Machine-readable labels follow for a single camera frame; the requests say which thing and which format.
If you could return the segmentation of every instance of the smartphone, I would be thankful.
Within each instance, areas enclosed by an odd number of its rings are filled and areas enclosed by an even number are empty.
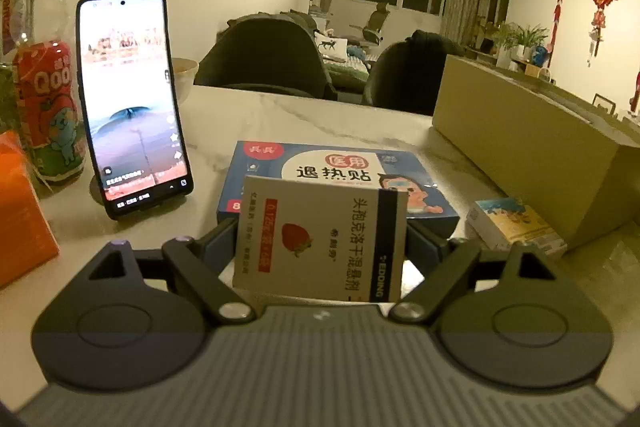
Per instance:
[[[189,194],[166,0],[80,0],[76,47],[84,127],[109,217]]]

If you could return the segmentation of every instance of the dining table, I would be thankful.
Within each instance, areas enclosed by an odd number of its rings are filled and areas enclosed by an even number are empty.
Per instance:
[[[477,200],[505,194],[453,146],[431,118],[375,107],[244,90],[194,86],[179,106],[194,179],[187,197],[111,220],[92,197],[88,157],[63,188],[38,188],[60,254],[0,289],[0,401],[18,410],[47,382],[30,343],[39,314],[103,245],[128,240],[158,248],[179,236],[202,237],[217,225],[216,209],[239,140],[404,150],[415,154],[461,219],[453,237],[476,239],[465,220]],[[640,403],[640,227],[629,222],[559,261],[614,331],[597,385],[627,409]],[[220,275],[231,285],[233,261]],[[404,293],[423,280],[404,262]]]

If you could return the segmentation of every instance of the bowl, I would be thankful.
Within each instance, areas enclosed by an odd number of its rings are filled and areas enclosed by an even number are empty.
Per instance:
[[[174,57],[171,58],[171,64],[174,67],[175,95],[178,97],[179,104],[189,96],[200,65],[189,58]]]

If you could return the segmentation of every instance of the orange paper bag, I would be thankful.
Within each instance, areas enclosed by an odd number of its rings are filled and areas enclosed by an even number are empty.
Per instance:
[[[58,254],[14,132],[0,135],[0,287]]]

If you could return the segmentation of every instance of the strawberry picture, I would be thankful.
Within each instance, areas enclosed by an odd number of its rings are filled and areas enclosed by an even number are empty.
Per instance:
[[[313,239],[309,237],[309,233],[293,223],[286,223],[282,226],[282,243],[284,248],[293,252],[296,257],[300,253],[311,247]]]

